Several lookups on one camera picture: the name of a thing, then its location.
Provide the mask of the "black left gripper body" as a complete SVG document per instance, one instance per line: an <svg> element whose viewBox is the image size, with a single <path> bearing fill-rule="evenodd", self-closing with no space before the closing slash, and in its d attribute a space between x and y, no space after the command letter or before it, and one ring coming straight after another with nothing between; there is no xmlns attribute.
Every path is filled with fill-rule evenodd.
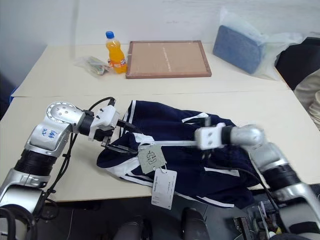
<svg viewBox="0 0 320 240"><path fill-rule="evenodd" d="M113 130L101 130L97 129L94 134L94 140L101 142L101 146L107 148L111 142Z"/></svg>

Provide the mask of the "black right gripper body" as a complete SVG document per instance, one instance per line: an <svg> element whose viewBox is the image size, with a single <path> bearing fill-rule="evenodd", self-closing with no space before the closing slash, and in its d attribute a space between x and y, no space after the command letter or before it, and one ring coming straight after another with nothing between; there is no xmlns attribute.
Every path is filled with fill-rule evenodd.
<svg viewBox="0 0 320 240"><path fill-rule="evenodd" d="M207 150L201 151L201 162L204 166L216 165L212 157L213 153L214 153L214 149L207 149Z"/></svg>

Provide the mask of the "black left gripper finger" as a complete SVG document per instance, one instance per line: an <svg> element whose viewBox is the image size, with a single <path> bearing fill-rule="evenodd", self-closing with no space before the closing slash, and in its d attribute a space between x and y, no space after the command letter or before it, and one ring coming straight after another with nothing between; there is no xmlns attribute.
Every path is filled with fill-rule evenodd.
<svg viewBox="0 0 320 240"><path fill-rule="evenodd" d="M123 128L126 131L136 131L137 128L133 124L119 119L116 124L118 127Z"/></svg>
<svg viewBox="0 0 320 240"><path fill-rule="evenodd" d="M108 149L110 151L114 151L114 152L118 152L121 154L137 154L138 151L128 148L126 146L122 146L122 145L113 145L113 144L109 144L105 141L103 141L101 143L101 146L104 147L105 149Z"/></svg>

